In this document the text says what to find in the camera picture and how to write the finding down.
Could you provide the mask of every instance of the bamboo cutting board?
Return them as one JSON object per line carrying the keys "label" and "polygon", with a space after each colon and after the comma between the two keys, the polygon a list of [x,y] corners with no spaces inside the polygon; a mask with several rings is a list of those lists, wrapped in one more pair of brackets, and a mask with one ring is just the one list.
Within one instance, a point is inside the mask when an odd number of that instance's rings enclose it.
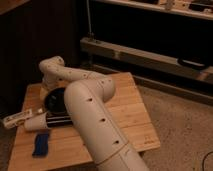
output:
{"label": "bamboo cutting board", "polygon": [[[116,83],[115,96],[105,105],[115,122],[138,152],[160,147],[160,141],[149,114],[130,73],[112,74]],[[23,110],[39,108],[41,84],[29,85]],[[20,126],[12,150],[9,171],[39,171],[92,162],[78,132],[72,126],[51,130],[49,153],[45,158],[32,158],[36,133],[25,132]]]}

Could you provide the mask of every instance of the black cable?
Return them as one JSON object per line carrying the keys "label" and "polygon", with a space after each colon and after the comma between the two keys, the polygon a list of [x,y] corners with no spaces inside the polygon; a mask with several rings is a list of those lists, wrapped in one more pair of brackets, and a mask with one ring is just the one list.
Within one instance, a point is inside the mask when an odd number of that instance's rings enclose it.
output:
{"label": "black cable", "polygon": [[210,154],[213,154],[213,151],[208,152],[208,153],[203,157],[203,161],[202,161],[202,171],[205,171],[205,160],[206,160],[206,158],[207,158]]}

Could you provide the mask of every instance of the floor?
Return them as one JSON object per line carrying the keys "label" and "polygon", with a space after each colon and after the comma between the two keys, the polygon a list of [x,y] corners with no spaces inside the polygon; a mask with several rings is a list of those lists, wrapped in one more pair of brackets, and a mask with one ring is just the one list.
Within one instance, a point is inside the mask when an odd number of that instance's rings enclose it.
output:
{"label": "floor", "polygon": [[[200,171],[205,154],[213,151],[213,106],[186,100],[139,86],[161,147],[147,151],[143,159],[152,171]],[[6,171],[15,130],[0,126],[0,171]],[[95,171],[93,164],[63,171]],[[205,171],[213,170],[213,154]]]}

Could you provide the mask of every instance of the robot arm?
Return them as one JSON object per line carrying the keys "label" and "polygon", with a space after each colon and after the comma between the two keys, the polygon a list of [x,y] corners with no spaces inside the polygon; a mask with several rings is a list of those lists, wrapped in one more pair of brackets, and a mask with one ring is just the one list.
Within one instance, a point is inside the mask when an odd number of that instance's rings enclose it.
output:
{"label": "robot arm", "polygon": [[111,77],[66,68],[59,57],[42,61],[40,69],[48,88],[53,88],[58,78],[74,81],[65,90],[65,106],[99,170],[149,170],[104,106],[115,92]]}

